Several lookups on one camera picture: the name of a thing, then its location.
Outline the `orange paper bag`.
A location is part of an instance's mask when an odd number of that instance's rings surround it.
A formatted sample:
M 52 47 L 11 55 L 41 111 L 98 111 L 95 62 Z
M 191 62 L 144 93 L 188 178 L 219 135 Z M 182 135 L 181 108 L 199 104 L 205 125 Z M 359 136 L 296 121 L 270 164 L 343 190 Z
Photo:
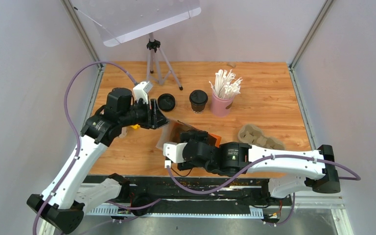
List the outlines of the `orange paper bag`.
M 212 134 L 211 132 L 198 129 L 192 125 L 174 119 L 171 119 L 169 124 L 162 127 L 161 130 L 161 136 L 156 144 L 156 148 L 159 150 L 163 150 L 163 144 L 166 142 L 181 143 L 182 141 L 180 135 L 184 132 L 206 132 L 207 137 L 205 140 L 209 144 L 213 144 L 216 147 L 219 147 L 222 140 L 219 135 Z

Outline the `black paper coffee cup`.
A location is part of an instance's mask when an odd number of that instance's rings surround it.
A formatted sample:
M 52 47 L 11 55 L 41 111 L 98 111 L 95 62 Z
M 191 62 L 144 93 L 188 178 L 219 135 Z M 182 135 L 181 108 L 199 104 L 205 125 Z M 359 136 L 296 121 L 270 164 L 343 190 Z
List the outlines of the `black paper coffee cup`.
M 206 104 L 207 102 L 201 102 L 201 103 L 195 103 L 195 102 L 191 102 L 190 105 L 191 105 L 191 109 L 196 113 L 196 114 L 200 114 L 202 113 L 204 110 L 205 110 L 205 107 L 206 107 Z

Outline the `black cup lid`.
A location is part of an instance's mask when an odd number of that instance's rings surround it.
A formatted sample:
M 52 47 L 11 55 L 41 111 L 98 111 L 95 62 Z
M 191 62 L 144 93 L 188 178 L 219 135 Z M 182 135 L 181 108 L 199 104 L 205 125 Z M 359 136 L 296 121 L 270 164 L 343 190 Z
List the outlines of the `black cup lid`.
M 189 95 L 192 104 L 202 105 L 208 102 L 208 95 L 203 90 L 194 90 Z

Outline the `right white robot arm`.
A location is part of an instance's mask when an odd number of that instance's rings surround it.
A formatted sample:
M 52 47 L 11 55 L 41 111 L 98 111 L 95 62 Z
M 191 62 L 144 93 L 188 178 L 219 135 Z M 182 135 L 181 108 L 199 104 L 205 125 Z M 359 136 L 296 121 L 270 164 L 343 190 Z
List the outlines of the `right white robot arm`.
M 179 143 L 165 143 L 163 154 L 180 170 L 198 167 L 232 178 L 254 172 L 284 173 L 260 190 L 262 202 L 269 205 L 298 191 L 334 194 L 341 190 L 330 145 L 311 151 L 276 150 L 242 142 L 216 146 L 207 132 L 187 131 L 180 134 Z

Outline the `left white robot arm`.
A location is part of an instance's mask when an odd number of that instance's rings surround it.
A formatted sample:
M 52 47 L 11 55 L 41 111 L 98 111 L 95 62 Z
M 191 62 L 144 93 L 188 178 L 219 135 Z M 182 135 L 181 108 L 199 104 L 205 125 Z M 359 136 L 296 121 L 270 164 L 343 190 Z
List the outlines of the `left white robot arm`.
M 106 104 L 86 120 L 76 135 L 77 145 L 56 178 L 41 194 L 30 195 L 27 205 L 63 234 L 72 233 L 89 211 L 111 199 L 125 202 L 130 197 L 129 180 L 116 173 L 90 189 L 78 191 L 94 163 L 123 128 L 139 125 L 159 129 L 168 123 L 157 101 L 148 98 L 144 90 L 135 98 L 130 89 L 112 89 Z

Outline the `stack of black lids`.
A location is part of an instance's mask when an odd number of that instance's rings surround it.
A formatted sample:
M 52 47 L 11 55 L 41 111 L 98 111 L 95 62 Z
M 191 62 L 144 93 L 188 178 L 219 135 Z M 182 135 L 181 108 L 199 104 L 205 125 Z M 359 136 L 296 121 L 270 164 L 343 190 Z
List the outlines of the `stack of black lids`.
M 172 111 L 176 106 L 175 97 L 172 94 L 162 94 L 157 99 L 159 108 L 164 112 Z

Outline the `yellow triangular plastic stand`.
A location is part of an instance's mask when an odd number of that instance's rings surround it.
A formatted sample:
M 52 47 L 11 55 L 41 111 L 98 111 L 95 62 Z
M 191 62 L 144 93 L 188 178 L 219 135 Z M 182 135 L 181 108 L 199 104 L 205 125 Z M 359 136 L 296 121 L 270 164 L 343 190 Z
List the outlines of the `yellow triangular plastic stand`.
M 141 126 L 138 124 L 135 124 L 135 125 L 131 125 L 130 127 L 133 129 L 140 129 Z

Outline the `stack of paper cups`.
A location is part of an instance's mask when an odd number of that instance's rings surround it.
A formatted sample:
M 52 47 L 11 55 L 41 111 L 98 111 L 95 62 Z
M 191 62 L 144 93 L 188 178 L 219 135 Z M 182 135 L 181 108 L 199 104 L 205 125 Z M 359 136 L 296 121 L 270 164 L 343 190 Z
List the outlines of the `stack of paper cups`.
M 120 133 L 120 135 L 118 137 L 119 138 L 124 138 L 124 137 L 126 137 L 127 133 L 128 133 L 127 127 L 122 127 L 121 133 Z

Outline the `pink straw holder cup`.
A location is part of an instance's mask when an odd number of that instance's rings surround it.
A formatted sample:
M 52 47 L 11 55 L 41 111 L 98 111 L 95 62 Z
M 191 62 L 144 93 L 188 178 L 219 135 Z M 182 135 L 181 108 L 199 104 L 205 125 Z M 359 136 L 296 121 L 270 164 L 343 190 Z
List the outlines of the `pink straw holder cup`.
M 212 92 L 211 96 L 211 112 L 217 117 L 225 117 L 231 111 L 234 97 L 229 99 L 219 98 L 215 92 Z

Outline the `grey tripod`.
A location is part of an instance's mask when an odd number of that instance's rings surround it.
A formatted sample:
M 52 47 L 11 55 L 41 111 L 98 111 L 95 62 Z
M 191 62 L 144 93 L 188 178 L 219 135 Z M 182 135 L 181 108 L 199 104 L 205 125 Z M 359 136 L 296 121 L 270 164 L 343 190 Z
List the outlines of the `grey tripod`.
M 179 90 L 182 91 L 184 88 L 168 58 L 166 57 L 165 52 L 161 48 L 161 42 L 155 39 L 153 32 L 148 34 L 148 43 L 146 44 L 146 48 L 149 51 L 147 58 L 146 80 L 156 81 L 159 85 L 164 85 L 168 77 L 172 75 Z M 162 56 L 168 67 L 168 72 L 165 75 L 162 75 L 158 54 Z

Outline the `cardboard cup carrier tray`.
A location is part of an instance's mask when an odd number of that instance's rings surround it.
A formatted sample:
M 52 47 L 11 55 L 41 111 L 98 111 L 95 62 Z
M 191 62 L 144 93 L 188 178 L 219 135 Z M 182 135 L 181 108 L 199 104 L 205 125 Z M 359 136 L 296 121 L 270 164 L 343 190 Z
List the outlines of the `cardboard cup carrier tray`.
M 264 132 L 253 124 L 242 126 L 237 134 L 237 138 L 242 143 L 256 145 L 263 148 L 285 150 L 282 141 L 275 137 L 266 136 Z

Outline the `bundle of wrapped straws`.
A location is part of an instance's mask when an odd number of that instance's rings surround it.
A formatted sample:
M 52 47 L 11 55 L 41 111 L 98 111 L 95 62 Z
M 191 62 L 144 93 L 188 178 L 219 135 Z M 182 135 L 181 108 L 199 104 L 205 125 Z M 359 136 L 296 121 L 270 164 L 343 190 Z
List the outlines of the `bundle of wrapped straws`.
M 230 99 L 240 94 L 242 77 L 236 78 L 232 70 L 220 69 L 215 73 L 214 81 L 209 81 L 214 95 L 220 99 Z

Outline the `white reflector board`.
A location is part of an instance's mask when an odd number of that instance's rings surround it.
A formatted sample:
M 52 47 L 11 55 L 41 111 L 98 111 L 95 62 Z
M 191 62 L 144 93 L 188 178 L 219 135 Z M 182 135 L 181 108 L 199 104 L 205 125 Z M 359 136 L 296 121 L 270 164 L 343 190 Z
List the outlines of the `white reflector board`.
M 201 13 L 198 0 L 75 0 L 73 9 L 96 26 L 106 47 L 115 47 Z

